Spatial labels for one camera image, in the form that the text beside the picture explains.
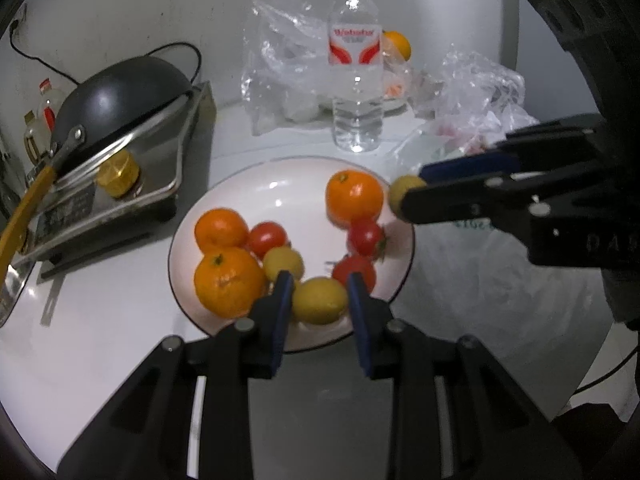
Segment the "small yellow-green fruit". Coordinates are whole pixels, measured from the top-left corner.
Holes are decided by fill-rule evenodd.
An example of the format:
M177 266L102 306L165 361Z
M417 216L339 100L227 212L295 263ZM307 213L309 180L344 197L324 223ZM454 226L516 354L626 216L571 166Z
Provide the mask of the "small yellow-green fruit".
M405 176L398 177L388 189L387 203L390 210L396 218L407 222L404 213L401 210L401 201L406 194L414 190L415 188L425 188L427 183L418 176L413 174L406 174Z
M326 325L336 322L346 311L346 288L334 278L319 276L296 286L292 312L297 321Z
M262 268L271 283L277 281L281 271L291 273L296 280L300 280L305 272L302 256L288 246L271 248L262 259Z

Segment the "mandarin orange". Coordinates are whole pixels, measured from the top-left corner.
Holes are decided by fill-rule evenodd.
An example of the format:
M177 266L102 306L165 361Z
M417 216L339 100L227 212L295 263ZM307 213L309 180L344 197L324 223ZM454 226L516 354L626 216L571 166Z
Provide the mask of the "mandarin orange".
M215 208L206 211L194 226L194 237L203 254L218 247L246 246L248 240L247 223L235 210Z
M265 296L268 280L257 260L239 247L214 247L194 272L193 284L202 306L218 318L247 315Z
M366 172L341 170L326 184L326 215L340 228L360 219L376 220L383 209L384 190Z

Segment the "cherry tomato top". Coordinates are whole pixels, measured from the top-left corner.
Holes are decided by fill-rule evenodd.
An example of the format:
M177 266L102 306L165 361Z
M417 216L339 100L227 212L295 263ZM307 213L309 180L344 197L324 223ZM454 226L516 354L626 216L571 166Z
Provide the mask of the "cherry tomato top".
M387 236L378 222L362 218L350 225L347 233L347 248L352 255L371 261L382 260L385 256Z

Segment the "cherry tomato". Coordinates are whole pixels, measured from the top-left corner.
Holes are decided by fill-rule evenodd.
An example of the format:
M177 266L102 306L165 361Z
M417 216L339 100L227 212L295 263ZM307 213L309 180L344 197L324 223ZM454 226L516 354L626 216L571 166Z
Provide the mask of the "cherry tomato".
M370 260L360 255L350 255L341 258L335 263L331 273L331 278L339 281L343 286L347 286L349 277L359 273L366 284L367 291L373 292L376 284L376 272Z
M362 218L350 225L347 233L347 248L352 255L371 261L382 260L385 256L387 236L378 222Z
M248 250L259 260L262 260L272 248L288 244L288 233L283 226L273 221L257 223L247 237Z

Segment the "mandarin orange bottom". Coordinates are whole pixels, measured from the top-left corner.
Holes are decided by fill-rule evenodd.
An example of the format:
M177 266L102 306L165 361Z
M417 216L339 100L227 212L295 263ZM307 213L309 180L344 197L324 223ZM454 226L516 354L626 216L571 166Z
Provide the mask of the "mandarin orange bottom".
M366 172L341 170L326 184L326 215L340 228L360 219L376 220L383 209L384 190Z

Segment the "cherry tomato bottom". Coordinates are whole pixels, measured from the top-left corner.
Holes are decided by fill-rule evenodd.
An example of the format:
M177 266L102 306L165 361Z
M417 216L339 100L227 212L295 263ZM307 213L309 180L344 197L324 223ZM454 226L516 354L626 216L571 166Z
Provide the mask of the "cherry tomato bottom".
M360 255L350 255L341 258L335 263L331 273L331 278L339 281L343 286L347 286L349 277L359 273L366 284L367 291L373 292L376 284L376 272L370 260Z

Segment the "crumpled clear plastic bag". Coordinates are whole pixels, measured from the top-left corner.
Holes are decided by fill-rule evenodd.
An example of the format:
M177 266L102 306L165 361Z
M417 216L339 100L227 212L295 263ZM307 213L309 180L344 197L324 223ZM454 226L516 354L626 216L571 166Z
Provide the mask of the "crumpled clear plastic bag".
M539 120L525 108L524 77L475 51L449 51L436 73L413 76L409 102L438 159L484 152Z

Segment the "white plate black rim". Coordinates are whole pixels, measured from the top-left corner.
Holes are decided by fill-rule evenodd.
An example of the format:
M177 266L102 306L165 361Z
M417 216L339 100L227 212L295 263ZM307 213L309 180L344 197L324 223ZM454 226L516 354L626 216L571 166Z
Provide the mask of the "white plate black rim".
M341 170L366 172L383 190L389 184L375 172L331 157L298 156L273 159L249 166L216 183L199 198L182 218L168 256L171 291L179 308L204 334L214 336L231 320L213 315L198 300L193 284L202 252L194 229L198 219L211 209L227 207L238 212L251 228L261 221L275 221L284 227L293 248L303 258L303 278L330 276L330 262L346 255L347 234L326 214L324 193L330 177ZM399 295L412 267L416 234L408 223L397 220L386 202L378 218L390 238L382 261L375 264L376 285L372 296L391 304ZM352 334L347 314L329 325L292 321L286 336L286 353L320 349Z

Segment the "clear plastic water bottle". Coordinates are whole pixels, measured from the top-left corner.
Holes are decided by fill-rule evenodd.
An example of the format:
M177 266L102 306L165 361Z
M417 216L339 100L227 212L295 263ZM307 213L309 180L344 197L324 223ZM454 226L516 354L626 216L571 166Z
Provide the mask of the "clear plastic water bottle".
M333 140L352 153L374 151L383 129L383 47L372 0L335 0L328 19Z

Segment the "large orange on bowl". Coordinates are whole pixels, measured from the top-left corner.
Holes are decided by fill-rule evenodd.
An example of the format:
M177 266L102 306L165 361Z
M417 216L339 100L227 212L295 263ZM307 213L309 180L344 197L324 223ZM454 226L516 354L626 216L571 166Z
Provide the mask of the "large orange on bowl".
M400 32L396 32L396 30L384 30L383 34L404 60L409 61L412 55L412 47L407 37Z

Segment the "clear bag over white bowl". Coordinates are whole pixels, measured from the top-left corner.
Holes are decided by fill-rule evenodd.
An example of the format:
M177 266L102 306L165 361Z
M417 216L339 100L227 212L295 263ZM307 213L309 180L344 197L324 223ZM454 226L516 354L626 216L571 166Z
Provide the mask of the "clear bag over white bowl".
M241 94L254 133L332 113L328 19L313 14L305 0L253 0L244 30ZM385 114L405 104L412 73L384 34L382 47Z

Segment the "red cap oil bottle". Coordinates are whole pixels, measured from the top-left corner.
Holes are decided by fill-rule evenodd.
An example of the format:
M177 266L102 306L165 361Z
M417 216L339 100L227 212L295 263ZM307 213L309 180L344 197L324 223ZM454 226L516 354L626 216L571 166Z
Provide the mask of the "red cap oil bottle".
M39 85L40 91L40 115L50 131L53 131L58 112L64 103L65 93L52 86L49 78Z

